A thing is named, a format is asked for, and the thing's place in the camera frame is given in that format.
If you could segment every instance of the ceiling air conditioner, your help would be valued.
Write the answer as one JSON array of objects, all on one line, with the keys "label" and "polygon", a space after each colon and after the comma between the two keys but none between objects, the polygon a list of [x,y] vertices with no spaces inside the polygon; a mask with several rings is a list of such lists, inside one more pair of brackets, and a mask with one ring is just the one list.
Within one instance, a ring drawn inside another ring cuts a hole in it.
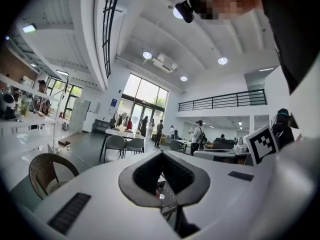
[{"label": "ceiling air conditioner", "polygon": [[162,69],[167,73],[171,73],[177,69],[178,65],[173,62],[168,56],[161,53],[157,58],[153,58],[153,65]]}]

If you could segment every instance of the black pants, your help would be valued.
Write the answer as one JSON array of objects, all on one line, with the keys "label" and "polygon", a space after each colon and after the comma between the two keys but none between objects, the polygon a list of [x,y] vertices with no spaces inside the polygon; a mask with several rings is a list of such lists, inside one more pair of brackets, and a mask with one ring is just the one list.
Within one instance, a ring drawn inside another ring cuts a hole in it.
[{"label": "black pants", "polygon": [[194,152],[198,150],[198,143],[191,143],[190,156],[194,156]]},{"label": "black pants", "polygon": [[160,134],[157,133],[156,136],[155,136],[154,145],[157,146],[157,147],[159,147],[161,136],[162,136],[161,133]]}]

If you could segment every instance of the person wearing backpack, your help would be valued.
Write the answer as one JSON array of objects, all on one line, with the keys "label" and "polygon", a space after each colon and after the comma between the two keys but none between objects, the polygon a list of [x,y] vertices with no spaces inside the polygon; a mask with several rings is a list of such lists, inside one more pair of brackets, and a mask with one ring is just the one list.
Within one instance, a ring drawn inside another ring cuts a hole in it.
[{"label": "person wearing backpack", "polygon": [[203,121],[199,120],[195,123],[197,124],[197,128],[192,133],[190,156],[193,156],[194,152],[198,150],[200,143],[202,142],[202,138],[205,135],[205,130],[203,128]]}]

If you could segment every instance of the black metal railing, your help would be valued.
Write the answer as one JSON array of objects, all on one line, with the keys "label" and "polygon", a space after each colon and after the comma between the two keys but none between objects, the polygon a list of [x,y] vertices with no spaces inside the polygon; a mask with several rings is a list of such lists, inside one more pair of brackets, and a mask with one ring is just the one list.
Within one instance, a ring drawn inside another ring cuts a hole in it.
[{"label": "black metal railing", "polygon": [[235,92],[179,103],[178,111],[267,105],[265,89]]},{"label": "black metal railing", "polygon": [[103,30],[102,30],[102,49],[104,58],[104,68],[106,77],[111,74],[110,69],[110,39],[112,22],[114,20],[116,5],[118,0],[105,0],[105,6],[103,9]]}]

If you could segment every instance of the person in white shirt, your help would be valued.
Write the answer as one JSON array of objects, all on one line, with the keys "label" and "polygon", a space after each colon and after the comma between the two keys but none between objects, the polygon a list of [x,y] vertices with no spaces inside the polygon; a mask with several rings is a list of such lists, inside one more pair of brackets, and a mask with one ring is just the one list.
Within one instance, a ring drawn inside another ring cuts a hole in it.
[{"label": "person in white shirt", "polygon": [[146,130],[146,136],[145,139],[146,141],[149,141],[152,137],[152,132],[154,131],[155,127],[155,120],[152,118],[148,124],[148,129]]},{"label": "person in white shirt", "polygon": [[199,148],[199,144],[197,143],[199,137],[201,134],[203,134],[205,132],[204,128],[203,128],[203,121],[199,120],[197,122],[195,122],[197,124],[197,128],[194,130],[194,132],[192,133],[191,131],[189,132],[190,134],[192,133],[192,140],[191,140],[191,151],[190,151],[190,155],[193,156],[194,152],[196,150],[198,150]]},{"label": "person in white shirt", "polygon": [[171,133],[171,139],[174,140],[175,139],[175,128],[173,125],[171,125],[170,133]]}]

